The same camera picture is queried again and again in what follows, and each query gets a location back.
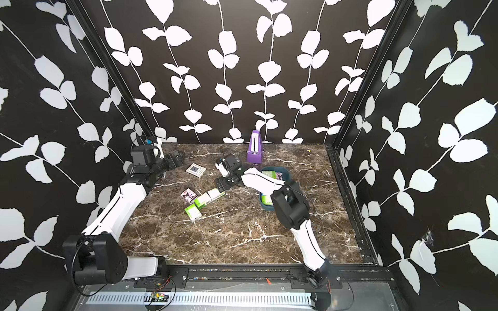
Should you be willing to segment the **large green tissue pack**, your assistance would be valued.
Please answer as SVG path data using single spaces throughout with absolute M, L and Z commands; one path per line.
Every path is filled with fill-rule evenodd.
M 210 197 L 211 201 L 217 200 L 221 197 L 223 197 L 226 193 L 224 191 L 220 191 L 216 188 L 211 189 L 207 192 L 208 196 Z

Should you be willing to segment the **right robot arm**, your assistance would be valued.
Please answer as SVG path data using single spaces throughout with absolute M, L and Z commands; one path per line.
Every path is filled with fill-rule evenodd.
M 293 180 L 271 178 L 256 167 L 242 163 L 233 154 L 215 162 L 222 176 L 215 180 L 219 191 L 243 185 L 270 197 L 280 223 L 290 230 L 303 255 L 307 282 L 314 288 L 328 283 L 331 264 L 320 249 L 310 219 L 309 201 Z

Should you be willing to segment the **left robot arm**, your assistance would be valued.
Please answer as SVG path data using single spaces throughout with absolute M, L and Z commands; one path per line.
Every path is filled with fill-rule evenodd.
M 130 154 L 133 162 L 103 212 L 81 234 L 63 243 L 67 272 L 76 289 L 159 277 L 167 270 L 158 257 L 127 256 L 119 238 L 135 209 L 165 172 L 184 165 L 185 154 L 177 150 L 164 154 L 159 145 L 135 146 Z

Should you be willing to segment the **playing card box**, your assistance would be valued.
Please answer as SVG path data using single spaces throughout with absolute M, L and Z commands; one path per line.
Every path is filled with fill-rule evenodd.
M 196 176 L 198 178 L 201 178 L 204 173 L 206 172 L 206 169 L 204 167 L 201 167 L 200 165 L 197 165 L 195 163 L 192 163 L 188 169 L 186 170 L 188 174 L 191 174 L 193 176 Z

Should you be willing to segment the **teal plastic storage box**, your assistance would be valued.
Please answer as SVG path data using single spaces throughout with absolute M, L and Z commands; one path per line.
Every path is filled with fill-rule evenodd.
M 283 180 L 279 181 L 276 180 L 272 177 L 272 171 L 276 172 L 282 172 L 283 173 Z M 283 183 L 285 181 L 290 181 L 291 180 L 291 175 L 290 172 L 284 168 L 284 167 L 263 167 L 261 170 L 261 173 L 271 179 L 271 182 L 265 183 L 264 185 L 264 191 L 262 193 L 259 193 L 259 203 L 263 210 L 265 211 L 274 211 L 274 205 L 273 206 L 265 206 L 261 202 L 261 197 L 263 195 L 271 195 L 274 190 L 278 190 L 279 188 L 282 187 Z

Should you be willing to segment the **pink Kuromi tissue pack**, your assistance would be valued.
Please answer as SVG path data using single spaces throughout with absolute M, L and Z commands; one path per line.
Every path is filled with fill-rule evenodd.
M 194 192 L 191 189 L 186 189 L 182 194 L 181 197 L 189 204 L 191 205 L 195 199 L 198 197 L 198 194 Z

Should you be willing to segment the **purple metronome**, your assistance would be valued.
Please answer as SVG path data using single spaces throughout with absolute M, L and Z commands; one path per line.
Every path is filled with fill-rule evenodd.
M 253 130 L 251 133 L 246 161 L 253 164 L 263 162 L 262 139 L 259 130 Z

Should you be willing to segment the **black front rail base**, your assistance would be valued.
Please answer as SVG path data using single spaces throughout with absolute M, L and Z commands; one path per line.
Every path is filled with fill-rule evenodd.
M 319 289 L 296 264 L 172 265 L 172 283 L 158 292 L 138 281 L 92 285 L 68 310 L 408 310 L 387 268 L 339 265 Z

